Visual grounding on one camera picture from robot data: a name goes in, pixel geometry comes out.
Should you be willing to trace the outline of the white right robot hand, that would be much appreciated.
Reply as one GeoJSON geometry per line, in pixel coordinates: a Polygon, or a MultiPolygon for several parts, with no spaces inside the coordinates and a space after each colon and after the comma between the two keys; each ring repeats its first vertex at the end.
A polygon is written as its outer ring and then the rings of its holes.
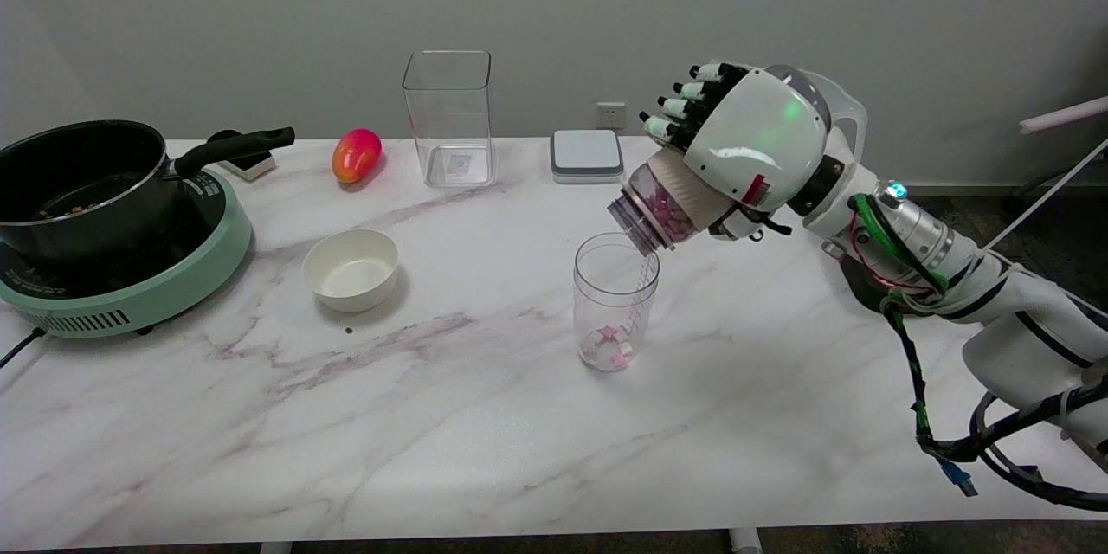
{"type": "Polygon", "coordinates": [[[661,246],[699,232],[737,240],[791,235],[773,214],[818,170],[831,113],[806,73],[788,65],[706,62],[673,85],[642,129],[660,150],[647,161],[647,187],[626,188],[645,208],[661,246]]]}

